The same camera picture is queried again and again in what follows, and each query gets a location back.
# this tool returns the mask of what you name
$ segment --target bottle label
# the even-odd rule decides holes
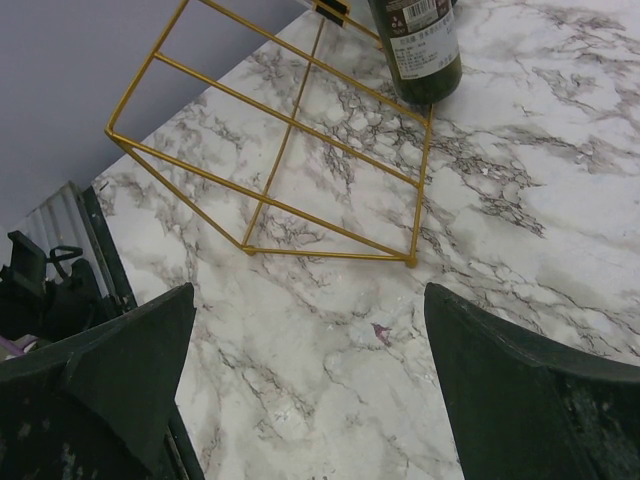
[[[391,47],[400,78],[426,77],[458,56],[450,0],[390,0]]]

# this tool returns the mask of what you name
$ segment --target green glass bottle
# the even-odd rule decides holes
[[[429,105],[449,96],[462,78],[451,0],[369,0],[402,100]]]

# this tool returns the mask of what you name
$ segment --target wire basket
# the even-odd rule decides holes
[[[234,90],[233,88],[224,85],[216,80],[213,80],[205,75],[203,75],[202,73],[182,64],[180,61],[174,59],[174,58],[170,58],[168,56],[166,56],[165,54],[163,54],[161,52],[161,48],[163,46],[163,44],[165,43],[165,40],[167,39],[167,37],[169,36],[169,34],[172,32],[173,28],[175,27],[178,19],[180,18],[180,16],[183,14],[185,8],[187,7],[187,4],[189,2],[200,2],[210,8],[212,8],[213,10],[217,11],[219,14],[224,15],[232,20],[234,20],[235,22],[238,22],[242,25],[244,25],[245,27],[249,28],[250,30],[257,32],[263,36],[265,36],[266,38],[268,38],[269,40],[271,40],[272,42],[274,42],[275,44],[279,45],[280,47],[282,47],[285,50],[288,50],[289,52],[297,55],[298,57],[300,57],[301,59],[303,59],[304,61],[307,62],[306,65],[306,69],[305,69],[305,73],[302,79],[302,83],[299,87],[299,91],[298,94],[296,96],[295,102],[293,104],[293,110],[291,111],[291,113],[289,115],[286,115],[270,106],[267,106],[261,102],[258,102],[252,98],[250,98],[247,95],[244,95],[243,93]],[[263,254],[284,254],[284,255],[299,255],[299,256],[309,256],[309,257],[332,257],[332,258],[350,258],[350,259],[362,259],[362,260],[383,260],[383,261],[399,261],[399,262],[404,262],[408,267],[415,267],[417,264],[417,255],[416,255],[416,250],[417,250],[417,242],[418,242],[418,234],[419,234],[419,227],[420,227],[420,214],[421,214],[421,208],[422,208],[422,199],[423,199],[423,195],[424,195],[424,183],[425,183],[425,179],[426,179],[426,173],[427,173],[427,158],[428,158],[428,153],[429,153],[429,143],[430,143],[430,136],[431,136],[431,123],[432,123],[432,117],[433,117],[433,107],[430,107],[428,110],[428,115],[425,117],[409,110],[408,108],[405,108],[402,105],[399,105],[398,103],[394,102],[393,100],[381,95],[380,93],[374,91],[373,89],[363,85],[362,83],[358,82],[357,80],[355,80],[354,78],[351,78],[350,76],[340,72],[338,69],[331,67],[330,65],[328,65],[325,62],[322,62],[320,60],[318,60],[315,55],[316,55],[316,51],[318,49],[318,44],[319,44],[319,40],[320,40],[320,36],[322,34],[323,28],[325,27],[325,24],[327,21],[331,21],[333,20],[334,22],[338,23],[339,25],[358,32],[359,35],[361,36],[365,36],[367,38],[370,38],[371,40],[375,41],[377,45],[380,44],[379,42],[379,38],[377,36],[376,33],[374,33],[373,31],[371,31],[369,28],[367,28],[366,26],[362,25],[361,23],[357,22],[356,20],[354,20],[350,15],[349,15],[349,9],[344,8],[342,9],[342,11],[338,11],[335,8],[333,8],[332,6],[330,6],[329,4],[319,1],[319,0],[306,0],[306,3],[311,3],[314,6],[314,9],[316,10],[316,12],[320,12],[323,14],[323,18],[322,20],[319,22],[319,27],[318,30],[316,32],[316,36],[315,36],[315,42],[313,44],[313,48],[311,50],[311,52],[305,53],[304,51],[302,51],[301,49],[297,48],[296,46],[276,37],[275,35],[265,31],[263,28],[259,27],[258,25],[255,25],[254,23],[248,21],[247,19],[237,15],[236,13],[228,10],[227,8],[219,5],[218,3],[212,1],[212,0],[182,0],[180,2],[180,5],[178,6],[178,8],[176,9],[176,11],[174,12],[174,14],[172,15],[171,19],[169,20],[168,24],[166,25],[166,27],[164,28],[164,30],[162,31],[160,37],[158,38],[158,40],[155,42],[155,44],[153,45],[153,48],[151,49],[151,52],[148,54],[148,56],[146,57],[145,61],[143,62],[142,66],[140,67],[140,69],[138,70],[138,72],[136,73],[135,77],[133,78],[133,80],[131,81],[129,87],[127,88],[127,90],[125,91],[124,95],[122,96],[122,98],[120,99],[120,101],[118,102],[113,114],[111,115],[111,118],[109,119],[109,123],[107,124],[107,127],[105,129],[105,132],[107,134],[107,136],[109,136],[117,145],[119,145],[129,156],[131,156],[136,162],[138,162],[146,171],[148,171],[153,177],[155,177],[161,184],[163,184],[165,187],[167,187],[172,193],[174,193],[179,200],[181,200],[182,202],[184,202],[184,204],[186,204],[190,209],[192,209],[197,215],[199,215],[200,217],[202,217],[202,219],[204,219],[204,221],[206,221],[209,225],[211,225],[216,231],[218,231],[225,239],[227,239],[229,242],[231,242],[236,248],[242,250],[243,252],[245,252],[247,255],[255,255],[256,253],[263,253]],[[180,158],[176,158],[174,156],[168,155],[156,148],[152,148],[148,145],[145,145],[141,142],[138,142],[132,138],[129,138],[121,133],[116,132],[115,130],[115,124],[118,120],[118,118],[120,117],[123,109],[125,108],[125,106],[127,105],[129,99],[131,98],[131,96],[133,95],[135,89],[138,87],[140,80],[142,79],[142,77],[145,75],[145,73],[147,72],[147,70],[149,69],[149,66],[152,64],[152,62],[162,62],[180,72],[183,72],[187,75],[190,75],[191,77],[194,77],[204,83],[206,83],[207,85],[214,87],[228,95],[231,95],[232,97],[235,97],[236,99],[245,102],[249,105],[251,105],[252,107],[255,107],[256,109],[272,116],[275,117],[276,119],[285,122],[287,124],[283,139],[282,139],[282,143],[280,146],[280,149],[278,151],[278,154],[276,156],[276,158],[274,159],[273,162],[273,166],[271,168],[271,172],[267,178],[266,184],[264,185],[262,191],[260,192],[256,192],[254,190],[251,190],[249,188],[247,188],[246,186],[240,185],[236,182],[233,182],[231,180],[225,179],[219,175],[217,175],[214,172],[209,172],[206,171],[200,167],[194,166],[192,164],[187,163],[187,161],[185,161],[185,159],[180,159]],[[419,176],[418,178],[412,178],[410,175],[407,175],[405,173],[402,173],[401,171],[392,168],[390,165],[385,164],[383,162],[380,162],[374,158],[372,158],[369,155],[365,155],[359,151],[357,151],[356,149],[354,149],[353,147],[346,145],[345,143],[342,143],[338,140],[336,140],[335,138],[332,138],[322,132],[319,132],[315,129],[313,129],[312,127],[302,123],[301,121],[296,119],[296,115],[298,114],[299,111],[299,107],[300,107],[300,101],[302,99],[303,93],[304,93],[304,89],[305,86],[307,84],[307,80],[309,78],[309,74],[311,72],[312,67],[317,67],[325,72],[327,72],[330,75],[333,75],[337,78],[339,78],[340,80],[342,80],[343,82],[346,82],[347,84],[355,87],[356,89],[364,92],[367,95],[370,95],[372,97],[374,97],[377,101],[381,102],[382,104],[386,104],[387,106],[391,107],[392,109],[396,110],[398,113],[406,115],[410,118],[412,118],[413,120],[415,120],[416,122],[418,122],[422,127],[425,128],[425,136],[424,136],[424,145],[423,145],[423,151],[422,151],[422,160],[421,160],[421,164],[420,164],[420,169],[419,169]],[[340,225],[336,225],[334,223],[328,222],[326,220],[323,220],[322,218],[319,218],[317,216],[314,216],[310,213],[307,213],[299,208],[296,208],[293,205],[289,205],[286,203],[283,203],[281,201],[278,201],[272,197],[269,196],[269,190],[271,188],[271,185],[273,183],[273,180],[278,172],[279,168],[283,167],[283,162],[282,162],[282,158],[283,158],[283,153],[285,151],[287,142],[290,138],[291,132],[294,130],[300,130],[308,135],[311,135],[319,140],[321,140],[322,142],[326,142],[327,144],[331,145],[334,148],[340,149],[343,152],[345,152],[348,155],[351,155],[353,157],[355,157],[358,161],[363,161],[366,162],[367,164],[371,165],[372,167],[379,169],[383,172],[385,172],[386,174],[392,175],[394,176],[396,179],[411,185],[412,187],[415,188],[416,190],[416,201],[415,201],[415,214],[414,214],[414,218],[413,218],[413,229],[412,229],[412,233],[411,233],[411,240],[410,240],[410,248],[408,252],[402,252],[399,251],[395,248],[390,248],[388,246],[383,245],[382,243],[376,242],[374,240],[371,240],[361,234],[358,234],[356,232],[350,231],[349,229],[346,229]],[[242,239],[236,239],[234,238],[233,235],[231,235],[225,228],[223,228],[219,223],[217,223],[213,218],[211,218],[202,208],[200,208],[197,203],[195,201],[193,201],[192,199],[190,199],[188,197],[188,195],[181,191],[179,188],[177,188],[171,181],[169,181],[165,176],[163,176],[156,168],[154,168],[147,160],[145,160],[139,152],[143,152],[149,155],[152,155],[154,157],[156,157],[159,160],[162,160],[164,162],[167,162],[171,165],[174,165],[176,167],[182,168],[188,172],[191,172],[195,175],[199,175],[200,177],[217,183],[223,187],[226,187],[228,189],[231,189],[239,194],[242,195],[246,195],[250,198],[253,198],[254,200],[257,201],[257,206],[255,208],[255,211],[253,213],[253,215],[251,216],[251,220],[249,221],[248,225],[247,225],[247,229],[246,232],[243,236]],[[379,251],[379,254],[371,254],[371,253],[347,253],[347,252],[327,252],[327,251],[307,251],[307,250],[300,250],[300,249],[280,249],[280,248],[263,248],[257,245],[252,245],[250,242],[250,239],[252,237],[252,233],[254,232],[254,229],[256,227],[256,223],[257,220],[260,216],[260,212],[263,208],[264,205],[269,205],[272,207],[276,207],[279,209],[284,210],[285,212],[288,212],[290,214],[293,214],[295,216],[298,216],[304,220],[307,220],[309,222],[312,222],[316,225],[319,225],[323,228],[326,228],[328,230],[331,230],[335,233],[338,233],[340,235],[343,235],[345,237],[348,237],[352,240],[355,240],[357,242],[360,242],[361,244],[364,244],[368,247],[371,247],[377,251]]]

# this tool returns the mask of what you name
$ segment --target metal wire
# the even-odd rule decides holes
[[[247,253],[248,255],[254,255],[256,253],[268,253],[268,254],[283,254],[283,255],[300,255],[300,256],[317,256],[317,257],[334,257],[334,258],[349,258],[349,259],[366,259],[366,260],[378,260],[378,261],[403,261],[405,262],[405,264],[408,267],[414,267],[417,264],[417,241],[418,241],[418,234],[419,234],[419,230],[420,230],[420,213],[421,213],[421,208],[422,208],[422,199],[423,199],[423,195],[424,195],[424,182],[426,179],[426,171],[427,171],[427,161],[428,161],[428,153],[429,153],[429,143],[430,143],[430,138],[431,138],[431,123],[433,120],[433,107],[430,108],[429,111],[429,115],[428,118],[424,118],[421,117],[420,115],[394,103],[393,101],[389,100],[388,98],[380,95],[378,92],[366,87],[365,85],[362,85],[360,82],[352,79],[351,77],[343,74],[342,72],[339,72],[338,70],[332,68],[331,66],[327,65],[324,62],[319,61],[318,59],[315,58],[315,53],[316,53],[316,49],[319,43],[319,39],[322,33],[322,29],[324,27],[325,24],[325,19],[322,19],[322,21],[320,22],[320,26],[318,28],[318,32],[316,34],[316,39],[314,42],[314,46],[313,46],[313,50],[311,52],[311,55],[308,55],[307,53],[303,52],[302,50],[298,49],[297,47],[285,42],[284,40],[281,40],[280,38],[272,35],[271,33],[263,30],[262,28],[252,24],[251,22],[247,21],[246,19],[236,15],[235,13],[231,12],[230,10],[218,5],[217,3],[215,3],[212,0],[199,0],[201,3],[210,6],[211,8],[217,10],[218,12],[222,13],[223,15],[226,15],[227,17],[235,20],[236,22],[250,28],[251,30],[260,33],[262,35],[264,35],[265,37],[267,37],[268,39],[270,39],[271,41],[273,41],[274,43],[280,45],[281,47],[295,53],[296,55],[304,58],[305,60],[307,60],[308,64],[307,64],[307,68],[305,70],[305,74],[303,77],[303,81],[302,84],[300,86],[300,90],[298,92],[298,96],[296,98],[296,101],[294,103],[294,108],[293,111],[291,113],[290,116],[286,116],[266,105],[261,104],[260,102],[257,102],[255,100],[253,100],[250,97],[247,97],[246,95],[241,94],[240,92],[237,92],[236,90],[234,90],[233,88],[230,88],[226,85],[223,85],[211,78],[206,77],[205,75],[202,75],[201,73],[197,72],[196,70],[193,70],[189,67],[187,67],[186,65],[183,65],[182,63],[171,59],[167,56],[165,56],[164,54],[162,54],[160,52],[160,48],[162,47],[162,45],[164,44],[165,40],[167,39],[167,37],[169,36],[169,34],[171,33],[172,29],[175,27],[176,22],[178,21],[179,17],[182,15],[182,13],[184,12],[187,4],[189,3],[189,0],[182,0],[178,6],[178,8],[176,9],[176,11],[174,12],[174,14],[172,15],[171,19],[169,20],[169,22],[167,23],[166,27],[163,29],[161,35],[158,37],[158,39],[156,40],[155,44],[153,45],[153,48],[151,49],[151,52],[149,52],[149,54],[147,55],[147,57],[145,58],[143,64],[140,66],[138,72],[136,73],[136,75],[134,76],[133,80],[131,81],[131,83],[129,84],[129,86],[127,87],[124,95],[122,96],[122,98],[120,99],[120,101],[118,102],[115,110],[113,111],[109,122],[107,124],[107,127],[105,128],[105,132],[106,134],[115,142],[117,143],[126,153],[128,153],[135,161],[137,161],[146,171],[148,171],[154,178],[156,178],[160,183],[162,183],[165,187],[167,187],[172,193],[174,193],[178,199],[180,201],[182,201],[185,205],[187,205],[191,210],[193,210],[197,215],[199,215],[200,217],[202,217],[209,225],[211,225],[216,231],[218,231],[225,239],[227,239],[229,242],[231,242],[236,248],[239,248],[241,250],[243,250],[245,253]],[[336,12],[334,9],[332,9],[331,7],[325,5],[325,4],[319,4],[318,1],[316,0],[311,0],[314,4],[316,5],[320,5],[322,6],[322,8],[324,8],[325,10],[329,11],[330,13],[336,15],[336,17],[342,19],[343,21],[345,21],[345,23],[352,25],[356,28],[358,28],[361,31],[365,31],[364,33],[369,32],[369,36],[372,36],[375,39],[378,39],[377,35],[372,34],[372,32],[370,32],[368,29],[366,29],[366,27],[363,27],[361,25],[359,25],[357,22],[354,22],[352,19],[350,19],[347,16],[344,16],[338,12]],[[189,163],[186,163],[178,158],[172,157],[170,155],[167,155],[163,152],[160,152],[154,148],[151,148],[147,145],[144,145],[140,142],[137,142],[131,138],[128,138],[125,135],[122,135],[120,133],[116,133],[114,128],[115,128],[115,124],[118,120],[118,118],[120,117],[124,107],[126,106],[127,102],[129,101],[129,99],[131,98],[133,92],[135,91],[135,89],[137,88],[138,84],[140,83],[141,78],[144,76],[144,74],[146,73],[146,71],[149,68],[149,65],[151,64],[151,62],[153,60],[159,60],[173,68],[176,68],[177,70],[180,70],[188,75],[193,76],[194,78],[197,78],[249,105],[252,105],[253,107],[269,114],[272,115],[276,118],[278,118],[279,120],[287,123],[287,130],[285,132],[280,150],[278,152],[278,155],[276,157],[275,163],[271,169],[269,178],[267,179],[267,182],[262,190],[261,193],[257,193],[254,192],[246,187],[243,187],[241,185],[238,185],[234,182],[231,182],[229,180],[226,180],[222,177],[219,177],[211,172],[207,172],[201,168],[195,167]],[[422,163],[420,166],[420,177],[419,179],[413,179],[408,175],[405,175],[393,168],[391,168],[390,166],[381,163],[377,160],[374,160],[373,158],[364,155],[356,150],[354,150],[352,147],[345,145],[325,134],[322,134],[320,132],[317,132],[316,130],[314,130],[313,128],[300,123],[299,121],[297,121],[295,119],[296,114],[299,110],[299,106],[300,106],[300,101],[302,99],[303,96],[303,92],[304,92],[304,88],[305,85],[307,83],[308,77],[309,77],[309,73],[311,70],[311,66],[315,65],[319,68],[321,68],[322,70],[329,72],[330,74],[335,75],[336,77],[344,80],[345,82],[349,83],[350,85],[358,88],[359,90],[362,90],[363,92],[367,93],[368,95],[374,97],[376,100],[380,101],[381,103],[384,103],[386,105],[389,105],[390,107],[394,108],[396,111],[407,115],[411,118],[413,118],[414,120],[418,121],[421,125],[423,125],[426,129],[426,135],[425,135],[425,144],[424,144],[424,150],[423,150],[423,156],[422,156]],[[286,144],[287,141],[290,137],[291,134],[291,130],[292,128],[298,128],[299,130],[312,135],[316,138],[319,138],[320,140],[336,147],[339,148],[345,152],[347,152],[348,154],[356,157],[359,160],[362,160],[370,165],[372,165],[373,167],[384,171],[390,175],[395,176],[396,178],[402,180],[405,183],[408,183],[414,187],[417,188],[417,193],[418,193],[418,198],[417,198],[417,202],[416,202],[416,209],[415,209],[415,215],[414,215],[414,224],[413,224],[413,232],[412,232],[412,236],[411,236],[411,245],[410,245],[410,250],[409,253],[402,253],[399,252],[393,248],[387,247],[385,245],[382,245],[378,242],[375,242],[373,240],[370,240],[362,235],[356,234],[354,232],[351,232],[345,228],[342,228],[338,225],[334,225],[330,222],[327,222],[326,220],[323,220],[321,218],[318,218],[314,215],[311,215],[307,212],[304,212],[302,210],[299,210],[291,205],[287,205],[285,203],[279,202],[277,200],[274,200],[270,197],[268,197],[268,193],[269,193],[269,189],[272,185],[273,179],[275,178],[276,172],[278,170],[278,168],[281,165],[281,161],[282,161],[282,157],[286,148]],[[243,195],[247,195],[248,197],[254,198],[256,200],[258,200],[258,206],[248,224],[247,227],[247,231],[245,232],[244,238],[242,240],[242,242],[239,242],[238,240],[236,240],[231,234],[229,234],[229,232],[227,232],[224,228],[222,228],[222,226],[220,226],[218,223],[216,223],[209,215],[207,215],[201,208],[199,208],[196,203],[192,200],[190,200],[183,192],[180,191],[179,188],[177,188],[173,183],[171,183],[169,180],[167,180],[162,174],[160,174],[160,172],[158,172],[153,166],[151,166],[146,160],[144,160],[144,158],[142,158],[137,152],[137,150],[140,150],[142,152],[148,153],[150,155],[155,156],[156,158],[163,160],[171,165],[180,167],[186,171],[189,171],[191,173],[194,173],[196,175],[199,175],[203,178],[206,178],[207,180],[210,180],[212,182],[215,182],[219,185],[222,185],[226,188],[229,188],[233,191],[236,191],[238,193],[241,193]],[[256,247],[253,245],[248,245],[249,239],[251,237],[251,234],[255,228],[257,219],[260,215],[260,211],[263,207],[264,204],[276,207],[276,208],[280,208],[286,212],[289,212],[293,215],[296,215],[300,218],[303,218],[309,222],[312,222],[316,225],[322,226],[324,228],[327,228],[328,230],[331,230],[333,232],[336,232],[342,236],[345,236],[347,238],[350,238],[352,240],[355,240],[357,242],[360,242],[364,245],[367,245],[371,248],[374,248],[376,250],[379,250],[381,252],[386,253],[387,255],[373,255],[373,254],[360,254],[360,253],[338,253],[338,252],[315,252],[315,251],[301,251],[301,250],[291,250],[291,249],[273,249],[273,248],[260,248],[260,247]]]

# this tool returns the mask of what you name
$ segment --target white marble surface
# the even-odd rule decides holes
[[[245,256],[134,162],[96,179],[139,302],[186,281],[177,402],[208,479],[461,479],[422,292],[444,284],[555,340],[640,365],[640,5],[461,0],[464,77],[437,108],[416,269]],[[310,49],[318,17],[281,33]],[[391,94],[380,52],[321,58]],[[224,81],[280,111],[305,64],[267,44]],[[313,72],[300,118],[406,173],[424,132]],[[207,90],[146,142],[260,189],[284,125]],[[415,190],[295,133],[273,195],[406,248]],[[160,165],[235,235],[253,201]],[[358,244],[265,208],[254,243]]]

